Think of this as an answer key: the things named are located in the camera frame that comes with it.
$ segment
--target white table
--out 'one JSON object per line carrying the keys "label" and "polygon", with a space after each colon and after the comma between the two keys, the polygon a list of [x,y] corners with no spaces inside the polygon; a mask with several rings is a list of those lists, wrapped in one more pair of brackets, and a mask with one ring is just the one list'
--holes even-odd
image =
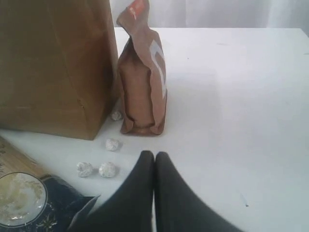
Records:
{"label": "white table", "polygon": [[[249,232],[309,231],[309,38],[300,29],[157,29],[166,55],[162,136],[119,132],[94,141],[0,130],[0,135],[86,195],[108,199],[143,149],[169,152],[189,186]],[[116,29],[118,49],[127,35]],[[104,148],[107,138],[124,142]],[[80,179],[77,162],[121,167],[114,179]]]}

